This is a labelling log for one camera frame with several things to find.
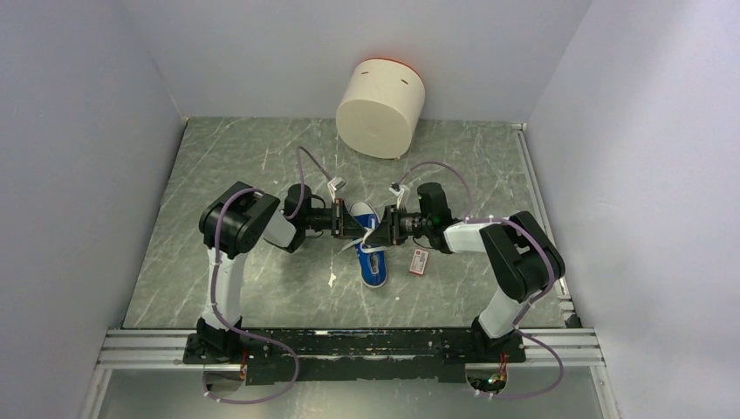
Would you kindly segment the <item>white shoelace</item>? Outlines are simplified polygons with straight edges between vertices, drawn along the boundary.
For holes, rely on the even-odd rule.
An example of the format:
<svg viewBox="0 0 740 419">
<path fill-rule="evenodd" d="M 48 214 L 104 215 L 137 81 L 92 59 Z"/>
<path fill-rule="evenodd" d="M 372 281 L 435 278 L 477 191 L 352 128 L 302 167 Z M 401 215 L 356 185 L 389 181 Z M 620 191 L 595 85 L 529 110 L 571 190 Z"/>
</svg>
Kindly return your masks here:
<svg viewBox="0 0 740 419">
<path fill-rule="evenodd" d="M 345 244 L 340 250 L 339 253 L 346 251 L 350 248 L 356 247 L 360 252 L 369 254 L 369 253 L 376 253 L 380 251 L 386 251 L 388 249 L 387 246 L 381 246 L 381 245 L 374 245 L 374 244 L 367 244 L 366 240 L 370 237 L 370 235 L 374 232 L 374 229 L 366 228 L 365 234 L 360 237 L 352 240 L 348 244 Z"/>
</svg>

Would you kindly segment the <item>blue canvas sneaker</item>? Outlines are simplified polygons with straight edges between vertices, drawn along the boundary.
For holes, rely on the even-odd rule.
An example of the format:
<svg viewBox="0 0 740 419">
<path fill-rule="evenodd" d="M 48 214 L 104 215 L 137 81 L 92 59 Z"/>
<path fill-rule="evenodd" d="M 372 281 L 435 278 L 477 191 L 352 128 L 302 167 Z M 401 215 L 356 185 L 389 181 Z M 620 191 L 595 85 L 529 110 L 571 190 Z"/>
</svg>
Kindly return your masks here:
<svg viewBox="0 0 740 419">
<path fill-rule="evenodd" d="M 380 216 L 372 207 L 372 228 L 380 224 Z M 360 275 L 364 285 L 371 288 L 383 286 L 387 281 L 385 251 L 365 254 L 354 247 L 360 263 Z"/>
</svg>

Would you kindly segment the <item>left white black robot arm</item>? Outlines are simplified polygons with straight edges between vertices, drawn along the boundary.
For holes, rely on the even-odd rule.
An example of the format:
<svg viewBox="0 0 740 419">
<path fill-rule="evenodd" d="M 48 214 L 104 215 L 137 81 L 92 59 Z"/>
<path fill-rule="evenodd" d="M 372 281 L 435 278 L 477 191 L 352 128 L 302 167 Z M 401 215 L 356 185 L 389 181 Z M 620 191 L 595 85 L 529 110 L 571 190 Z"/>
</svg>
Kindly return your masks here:
<svg viewBox="0 0 740 419">
<path fill-rule="evenodd" d="M 199 231 L 209 257 L 209 288 L 205 308 L 196 326 L 198 356 L 228 363 L 242 349 L 241 287 L 248 254 L 259 241 L 289 253 L 307 238 L 309 230 L 337 239 L 363 237 L 367 229 L 336 197 L 315 208 L 318 198 L 301 183 L 289 187 L 286 198 L 265 194 L 235 182 L 203 211 Z"/>
</svg>

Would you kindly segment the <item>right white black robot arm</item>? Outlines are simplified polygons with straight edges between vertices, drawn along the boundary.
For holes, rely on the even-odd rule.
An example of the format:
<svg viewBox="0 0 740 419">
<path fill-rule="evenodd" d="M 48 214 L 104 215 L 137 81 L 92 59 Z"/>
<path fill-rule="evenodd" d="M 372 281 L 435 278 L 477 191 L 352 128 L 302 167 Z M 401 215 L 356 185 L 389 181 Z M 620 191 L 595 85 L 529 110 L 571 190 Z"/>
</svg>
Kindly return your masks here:
<svg viewBox="0 0 740 419">
<path fill-rule="evenodd" d="M 497 289 L 473 320 L 478 333 L 470 347 L 478 360 L 493 361 L 504 350 L 503 337 L 518 329 L 531 305 L 565 276 L 565 261 L 529 211 L 474 221 L 454 218 L 438 182 L 423 183 L 417 197 L 418 212 L 388 205 L 380 225 L 366 234 L 364 243 L 388 247 L 410 237 L 425 237 L 432 249 L 444 254 L 486 255 Z"/>
</svg>

